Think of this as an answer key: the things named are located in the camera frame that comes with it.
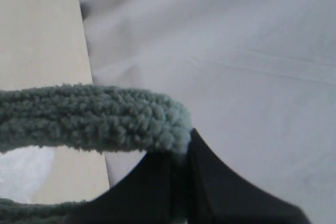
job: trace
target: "gray-green fleece strap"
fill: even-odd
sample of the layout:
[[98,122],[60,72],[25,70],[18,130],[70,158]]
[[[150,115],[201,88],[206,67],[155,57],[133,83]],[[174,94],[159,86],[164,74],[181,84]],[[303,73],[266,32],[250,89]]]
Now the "gray-green fleece strap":
[[[93,85],[0,92],[0,152],[37,145],[85,151],[185,154],[188,110],[164,94]],[[73,203],[17,204],[0,199],[0,224],[58,223]]]

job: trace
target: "wooden surface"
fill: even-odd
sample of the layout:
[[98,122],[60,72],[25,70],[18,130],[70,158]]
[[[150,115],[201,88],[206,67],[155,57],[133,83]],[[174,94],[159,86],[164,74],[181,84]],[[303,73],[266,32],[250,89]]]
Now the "wooden surface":
[[[0,0],[0,89],[91,83],[78,0]],[[92,199],[107,190],[104,156],[64,147],[33,202]]]

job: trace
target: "sherpa fleece fabric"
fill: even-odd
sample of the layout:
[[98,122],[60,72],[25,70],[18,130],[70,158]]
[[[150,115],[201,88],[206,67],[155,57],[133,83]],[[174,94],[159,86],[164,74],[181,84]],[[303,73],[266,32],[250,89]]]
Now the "sherpa fleece fabric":
[[[190,114],[182,104],[146,90],[79,84],[0,92],[2,153],[35,145],[183,155],[191,130]],[[59,223],[77,204],[0,199],[0,224]]]

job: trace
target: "white sheet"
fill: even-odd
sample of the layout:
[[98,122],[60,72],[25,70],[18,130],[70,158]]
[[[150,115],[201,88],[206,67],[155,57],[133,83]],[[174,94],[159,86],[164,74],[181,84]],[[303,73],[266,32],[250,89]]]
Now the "white sheet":
[[[336,220],[335,0],[81,0],[97,84],[184,102],[230,167]],[[120,180],[141,154],[110,154]]]

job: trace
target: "fuzzy strap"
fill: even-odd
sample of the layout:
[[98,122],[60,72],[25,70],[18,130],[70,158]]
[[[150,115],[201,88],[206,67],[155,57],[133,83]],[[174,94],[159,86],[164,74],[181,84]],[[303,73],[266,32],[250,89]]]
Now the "fuzzy strap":
[[[164,94],[75,85],[0,92],[0,152],[26,146],[84,151],[185,154],[188,110]],[[58,223],[80,203],[18,204],[0,199],[0,224]]]

